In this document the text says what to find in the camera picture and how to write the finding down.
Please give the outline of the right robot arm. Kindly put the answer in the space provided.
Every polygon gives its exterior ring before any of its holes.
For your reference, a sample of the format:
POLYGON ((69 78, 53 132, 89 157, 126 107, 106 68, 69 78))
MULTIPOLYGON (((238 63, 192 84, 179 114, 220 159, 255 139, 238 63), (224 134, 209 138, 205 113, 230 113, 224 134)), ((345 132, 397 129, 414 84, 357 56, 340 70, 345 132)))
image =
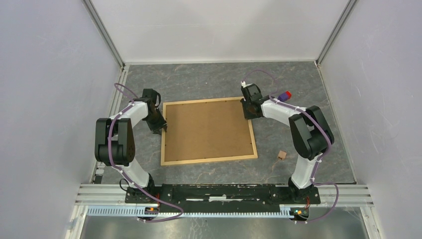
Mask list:
POLYGON ((244 81, 240 89, 245 119, 268 118, 290 128, 298 159, 289 178, 287 195, 293 203, 302 202, 315 181, 316 164, 334 143, 332 131, 321 109, 317 106, 293 106, 272 96, 263 96, 256 84, 244 81))

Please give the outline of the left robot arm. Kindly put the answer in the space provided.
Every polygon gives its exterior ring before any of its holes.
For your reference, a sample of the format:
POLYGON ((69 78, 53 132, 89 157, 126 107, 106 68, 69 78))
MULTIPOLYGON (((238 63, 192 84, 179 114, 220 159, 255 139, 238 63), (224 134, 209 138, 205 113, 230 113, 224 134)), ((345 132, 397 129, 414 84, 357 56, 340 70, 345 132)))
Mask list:
POLYGON ((96 121, 95 158, 116 170, 137 191, 145 203, 156 198, 156 189, 149 173, 135 159, 136 146, 133 127, 147 123, 153 134, 167 130, 167 122, 159 110, 161 95, 154 89, 144 89, 140 98, 130 101, 126 108, 109 118, 96 121))

